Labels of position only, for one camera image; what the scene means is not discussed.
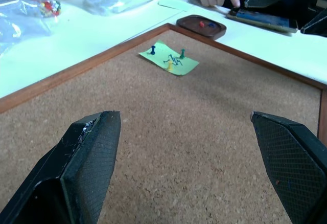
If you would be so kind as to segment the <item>cork board with wooden frame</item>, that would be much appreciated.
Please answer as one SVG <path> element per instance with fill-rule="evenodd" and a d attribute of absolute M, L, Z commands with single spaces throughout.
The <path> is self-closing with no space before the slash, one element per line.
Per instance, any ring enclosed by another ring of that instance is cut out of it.
<path fill-rule="evenodd" d="M 159 40 L 199 64 L 177 76 L 139 55 Z M 327 84 L 168 24 L 0 101 L 0 211 L 73 122 L 104 110 L 121 134 L 100 224 L 291 224 L 251 113 L 327 143 Z"/>

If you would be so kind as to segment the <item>green sticky note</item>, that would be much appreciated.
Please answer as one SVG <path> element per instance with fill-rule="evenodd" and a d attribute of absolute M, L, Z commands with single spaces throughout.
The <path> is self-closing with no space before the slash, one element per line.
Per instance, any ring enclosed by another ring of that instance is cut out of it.
<path fill-rule="evenodd" d="M 173 69 L 171 71 L 168 71 L 171 74 L 177 76 L 186 75 L 199 64 L 198 61 L 186 57 L 185 53 L 184 59 L 180 59 L 179 56 L 181 54 L 181 50 L 179 52 L 176 52 L 169 46 L 167 46 L 163 41 L 159 40 L 152 46 L 156 46 L 155 55 L 150 54 L 151 47 L 150 49 L 144 52 L 140 52 L 139 55 L 154 63 L 158 67 L 164 69 L 165 71 L 168 71 L 168 61 L 173 61 Z"/>

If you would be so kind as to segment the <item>dark brown wooden tray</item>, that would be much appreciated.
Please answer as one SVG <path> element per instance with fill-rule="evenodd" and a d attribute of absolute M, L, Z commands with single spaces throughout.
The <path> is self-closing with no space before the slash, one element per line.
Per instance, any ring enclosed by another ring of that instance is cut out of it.
<path fill-rule="evenodd" d="M 199 26 L 200 21 L 204 22 L 205 27 L 201 28 Z M 215 27 L 211 28 L 208 26 L 209 23 L 214 23 Z M 189 15 L 183 18 L 180 18 L 176 22 L 177 26 L 187 29 L 191 32 L 197 33 L 201 36 L 210 38 L 212 40 L 217 40 L 222 37 L 227 30 L 227 27 L 224 24 L 218 23 L 209 18 L 200 16 L 200 15 Z"/>

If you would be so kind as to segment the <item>pale green paper sheet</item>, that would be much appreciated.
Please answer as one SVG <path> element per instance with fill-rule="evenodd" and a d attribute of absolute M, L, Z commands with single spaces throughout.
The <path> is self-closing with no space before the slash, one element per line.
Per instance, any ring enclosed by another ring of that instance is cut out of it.
<path fill-rule="evenodd" d="M 192 7 L 192 5 L 187 2 L 175 0 L 159 0 L 158 4 L 163 7 L 168 7 L 180 11 L 189 11 Z"/>

